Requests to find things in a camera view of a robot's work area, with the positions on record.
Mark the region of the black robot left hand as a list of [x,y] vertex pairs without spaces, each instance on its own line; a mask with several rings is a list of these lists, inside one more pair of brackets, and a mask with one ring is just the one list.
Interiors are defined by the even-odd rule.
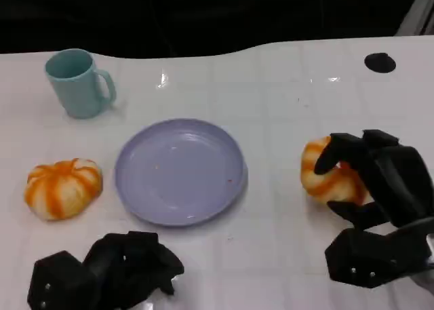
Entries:
[[158,234],[142,231],[106,234],[92,245],[83,265],[96,276],[97,309],[130,309],[156,290],[172,296],[172,280],[184,273]]

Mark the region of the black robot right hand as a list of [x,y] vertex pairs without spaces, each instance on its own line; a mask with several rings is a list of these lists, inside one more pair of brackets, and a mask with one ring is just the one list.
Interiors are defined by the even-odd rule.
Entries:
[[333,133],[315,163],[316,174],[337,163],[355,170],[372,197],[357,206],[329,201],[328,207],[359,229],[390,222],[400,228],[433,216],[433,181],[420,153],[382,130],[364,130],[362,137]]

